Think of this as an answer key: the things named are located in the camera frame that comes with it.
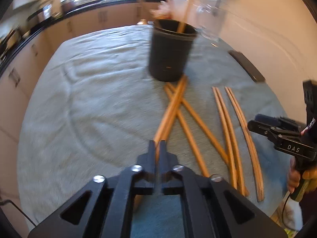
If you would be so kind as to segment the right hand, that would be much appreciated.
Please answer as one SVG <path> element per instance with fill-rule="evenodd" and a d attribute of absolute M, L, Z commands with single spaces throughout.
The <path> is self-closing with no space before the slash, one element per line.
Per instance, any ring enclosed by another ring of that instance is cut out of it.
<path fill-rule="evenodd" d="M 290 193 L 293 193 L 295 188 L 299 186 L 301 178 L 309 180 L 306 193 L 314 191 L 317 187 L 317 168 L 316 166 L 313 166 L 301 175 L 300 172 L 296 170 L 296 160 L 294 157 L 292 157 L 287 175 L 287 189 Z"/>

